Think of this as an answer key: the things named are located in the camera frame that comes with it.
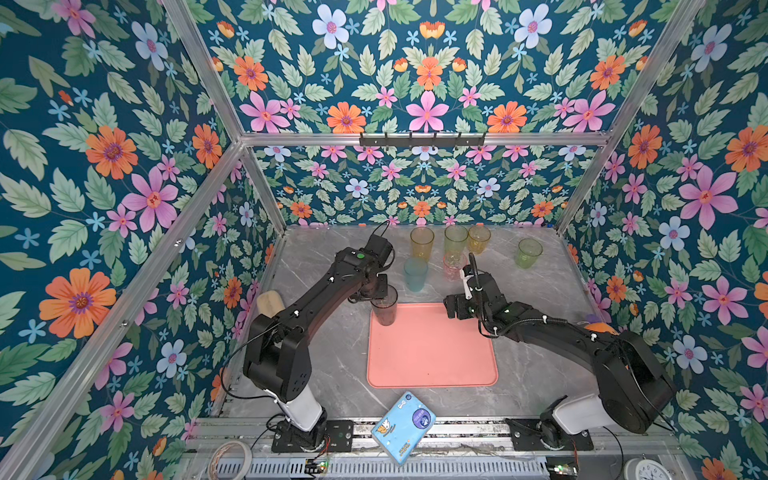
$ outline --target pink silicone mat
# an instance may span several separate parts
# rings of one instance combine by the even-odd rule
[[[379,325],[371,313],[371,386],[490,386],[496,380],[493,345],[478,333],[476,319],[449,319],[442,303],[400,303],[390,326]]]

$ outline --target teal floral wallpaper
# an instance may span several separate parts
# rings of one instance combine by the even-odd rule
[[[764,478],[768,12],[707,3],[568,230],[603,317],[680,391],[664,409],[707,480]]]
[[[675,5],[222,0],[192,12],[254,132],[582,132],[610,124]]]
[[[229,141],[159,2],[5,2],[0,56],[4,455]],[[37,478],[170,478],[271,251],[221,188]]]

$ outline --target plastic cup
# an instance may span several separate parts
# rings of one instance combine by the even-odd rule
[[[483,253],[491,240],[491,231],[483,225],[475,225],[469,229],[469,240],[467,247],[475,255]]]
[[[411,230],[411,254],[414,257],[423,258],[429,262],[432,255],[432,245],[435,242],[435,233],[427,227],[416,227]]]
[[[520,268],[531,268],[543,251],[544,247],[539,242],[532,238],[524,238],[518,244],[518,255],[515,258],[515,263]]]
[[[382,299],[371,300],[371,307],[380,325],[392,325],[397,315],[397,289],[392,285],[387,286],[387,295]]]
[[[459,257],[464,251],[469,233],[461,225],[451,225],[445,228],[445,255]]]
[[[406,272],[406,285],[412,292],[420,292],[427,280],[429,264],[421,257],[411,257],[406,260],[404,271]]]
[[[461,269],[467,264],[467,256],[463,253],[448,255],[442,258],[442,272],[445,279],[455,281],[461,278]]]

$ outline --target marble table surface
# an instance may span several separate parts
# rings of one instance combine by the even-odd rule
[[[276,259],[279,265],[271,289],[286,305],[297,300],[328,269],[337,250],[365,245],[372,227],[334,227],[288,230],[286,246]],[[410,255],[411,227],[391,227],[386,237],[397,251],[387,271],[399,291],[399,302],[442,302],[462,291],[460,281],[445,280],[442,252],[445,229],[433,227],[435,245],[425,288],[413,293],[405,287],[403,264]],[[573,321],[594,313],[583,283],[562,239],[550,228],[491,227],[492,238],[479,255],[478,268],[488,271],[507,300],[529,303],[541,311]],[[544,253],[529,270],[515,265],[518,242],[533,237]],[[366,379],[370,305],[344,302],[323,324],[310,344],[313,374],[310,387],[330,417],[381,416],[400,397],[402,389],[377,389]],[[541,347],[506,338],[493,343],[498,381],[489,387],[412,389],[440,416],[538,415],[558,397],[597,392],[597,383],[586,369]],[[254,396],[261,391],[239,376],[234,392]],[[222,416],[264,417],[278,412],[264,399],[233,400]]]

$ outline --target black cable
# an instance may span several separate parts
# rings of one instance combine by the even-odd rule
[[[259,333],[258,335],[256,335],[255,337],[253,337],[252,339],[249,339],[249,340],[248,340],[247,342],[245,342],[243,345],[239,346],[239,347],[237,348],[237,350],[235,350],[234,352],[232,352],[232,353],[231,353],[231,355],[229,355],[229,356],[227,357],[227,359],[224,361],[224,364],[223,364],[223,365],[221,366],[221,368],[220,368],[220,372],[222,373],[222,378],[221,378],[221,388],[224,390],[224,392],[225,392],[227,395],[229,395],[229,396],[230,396],[230,397],[232,397],[232,398],[235,398],[235,399],[239,399],[239,400],[274,399],[274,397],[273,397],[273,396],[270,396],[270,395],[258,395],[258,396],[237,396],[237,395],[235,395],[234,393],[230,392],[230,390],[227,388],[227,386],[225,386],[225,385],[224,385],[223,372],[224,372],[224,369],[226,369],[227,365],[229,365],[229,364],[230,364],[230,360],[232,359],[232,357],[234,357],[234,356],[235,356],[235,355],[236,355],[236,354],[237,354],[239,351],[241,351],[241,350],[242,350],[242,349],[243,349],[243,348],[244,348],[246,345],[248,345],[249,343],[253,342],[255,339],[259,338],[260,336],[263,336],[263,335],[266,335],[266,334],[267,334],[267,333],[269,333],[269,332],[272,332],[272,331],[273,331],[273,330],[275,330],[275,329],[276,329],[278,326],[279,326],[279,323],[276,323],[274,326],[271,326],[270,328],[268,328],[268,329],[264,330],[262,333]]]
[[[621,472],[624,470],[624,449],[621,448],[621,442],[619,442],[619,438],[616,436],[615,433],[613,433],[611,430],[608,429],[608,427],[603,427],[604,429],[608,430],[608,433],[614,436],[616,439],[616,443],[619,444],[619,452],[621,452],[621,467],[619,468],[619,472],[614,477],[614,480],[618,480],[619,477],[621,477]]]

